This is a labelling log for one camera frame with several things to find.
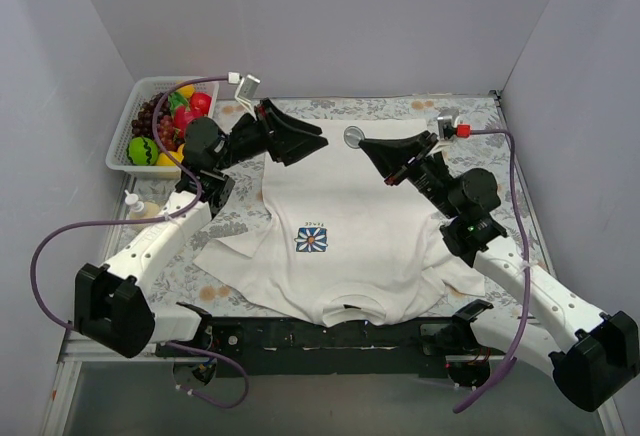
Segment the green fruit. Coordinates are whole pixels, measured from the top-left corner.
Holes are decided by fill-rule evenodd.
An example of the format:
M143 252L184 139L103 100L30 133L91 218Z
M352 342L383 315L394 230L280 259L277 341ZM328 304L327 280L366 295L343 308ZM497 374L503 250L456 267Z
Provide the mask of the green fruit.
M133 138L127 150L129 161L138 166L151 166L158 160L158 146L149 138Z

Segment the red apple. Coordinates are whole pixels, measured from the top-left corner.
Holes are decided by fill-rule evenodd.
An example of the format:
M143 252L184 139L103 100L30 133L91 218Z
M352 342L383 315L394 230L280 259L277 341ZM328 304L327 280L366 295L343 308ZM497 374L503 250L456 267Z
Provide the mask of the red apple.
M198 108L186 109L184 106L180 106L176 109L176 114L173 116L173 125L178 129L178 137L184 139L184 132L189 123L203 116L204 113Z
M208 114L211 107L211 96L205 93L193 93L189 100L189 106L198 108L204 114Z

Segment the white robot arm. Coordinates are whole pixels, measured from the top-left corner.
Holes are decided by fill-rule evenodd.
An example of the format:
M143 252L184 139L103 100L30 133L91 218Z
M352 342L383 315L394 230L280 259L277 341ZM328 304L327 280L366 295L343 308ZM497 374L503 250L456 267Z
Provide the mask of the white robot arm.
M236 98L243 105L258 82L251 76L240 82ZM148 343L192 341L201 347L207 313L182 303L151 308L148 296L167 263L227 202L234 182L221 170L264 152L287 166L328 144L320 128L287 116L268 99L250 109L229 134L208 118L189 124L182 164L198 178L200 200L177 218L147 227L99 267L83 266L75 281L76 331L128 358ZM197 194L195 182L183 173L163 213L186 208Z
M438 124L440 138L471 134L470 127L456 128L450 117L439 119ZM358 131L352 128L350 137ZM409 180L450 218L440 231L453 255L523 302L525 261L515 241L490 215L500 205L493 174L474 168L453 177L438 152L438 136L429 131L393 141L367 139L360 132L356 144L387 185ZM522 326L523 339L513 356L550 374L578 407L595 411L640 372L638 326L622 311L610 316L582 300L542 268L528 271L529 312L544 329ZM501 320L490 309L492 305L480 300L467 305L452 317L451 325L431 335L431 344L467 350L487 346L509 355L514 334L526 319L524 323Z

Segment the small bottle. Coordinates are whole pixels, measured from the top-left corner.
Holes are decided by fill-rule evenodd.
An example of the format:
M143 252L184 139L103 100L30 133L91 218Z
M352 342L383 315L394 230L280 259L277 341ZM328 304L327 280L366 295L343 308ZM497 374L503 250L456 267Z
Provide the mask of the small bottle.
M127 195L124 198L124 203L129 206L129 219L149 219L155 218L160 213L160 206L151 201L141 201L140 197L135 193L130 193L125 190ZM132 224L133 229L136 231L142 231L149 226L148 224Z

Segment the white enclosure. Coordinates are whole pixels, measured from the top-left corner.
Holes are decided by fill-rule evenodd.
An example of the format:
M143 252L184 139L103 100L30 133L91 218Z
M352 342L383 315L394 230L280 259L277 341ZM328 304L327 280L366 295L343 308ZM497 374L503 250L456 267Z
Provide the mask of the white enclosure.
M62 331L33 301L31 254L62 224L112 216L121 174L104 157L145 76L251 70L261 95L274 97L506 85L506 116L559 278L640 320L639 3L0 0L0 432L36 434L52 397ZM43 296L61 317L71 317L75 273L98 259L104 236L76 231L43 254ZM640 434L639 398L638 381L617 397L628 434Z

